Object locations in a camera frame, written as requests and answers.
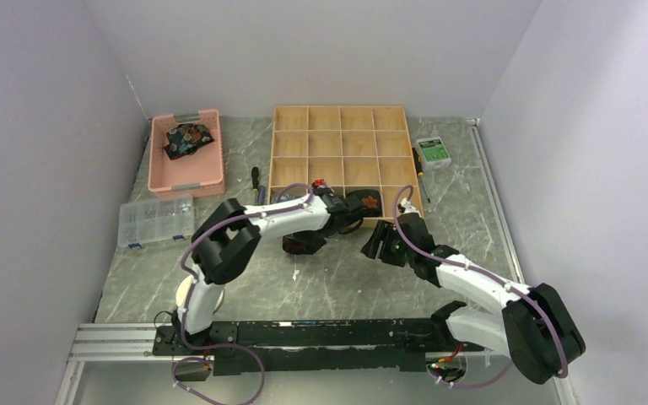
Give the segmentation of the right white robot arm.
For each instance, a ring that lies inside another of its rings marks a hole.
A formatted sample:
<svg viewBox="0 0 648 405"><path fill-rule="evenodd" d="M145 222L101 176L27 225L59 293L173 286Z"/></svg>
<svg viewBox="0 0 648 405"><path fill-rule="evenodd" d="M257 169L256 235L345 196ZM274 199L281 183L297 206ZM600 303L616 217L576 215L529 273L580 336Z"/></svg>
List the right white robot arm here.
<svg viewBox="0 0 648 405"><path fill-rule="evenodd" d="M370 259L414 270L418 278L465 297L432 315L431 338L451 350L474 343L503 354L529 381L542 385L567 375L586 343L558 291L502 278L457 249L437 244L416 213L378 221L361 248Z"/></svg>

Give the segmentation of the dark red floral tie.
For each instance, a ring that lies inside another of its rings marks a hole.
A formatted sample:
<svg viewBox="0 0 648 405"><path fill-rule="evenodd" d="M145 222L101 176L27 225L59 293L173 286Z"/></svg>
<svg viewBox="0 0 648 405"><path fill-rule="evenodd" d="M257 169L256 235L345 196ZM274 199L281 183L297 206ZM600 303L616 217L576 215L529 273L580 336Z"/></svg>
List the dark red floral tie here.
<svg viewBox="0 0 648 405"><path fill-rule="evenodd" d="M291 255L313 255L326 243L325 238L316 234L290 234L283 237L282 249Z"/></svg>

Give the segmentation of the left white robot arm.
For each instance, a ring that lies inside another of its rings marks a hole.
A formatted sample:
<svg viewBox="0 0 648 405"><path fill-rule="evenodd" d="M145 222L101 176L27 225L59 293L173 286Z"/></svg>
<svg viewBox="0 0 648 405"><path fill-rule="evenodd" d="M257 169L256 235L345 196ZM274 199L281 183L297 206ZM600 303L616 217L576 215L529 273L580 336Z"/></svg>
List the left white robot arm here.
<svg viewBox="0 0 648 405"><path fill-rule="evenodd" d="M302 232L325 238L364 216L365 205L359 198L341 198L327 188L268 205L246 206L235 198L221 203L198 229L181 259L189 284L177 305L180 327L175 343L187 354L198 354L207 347L208 329L224 286L246 270L262 241Z"/></svg>

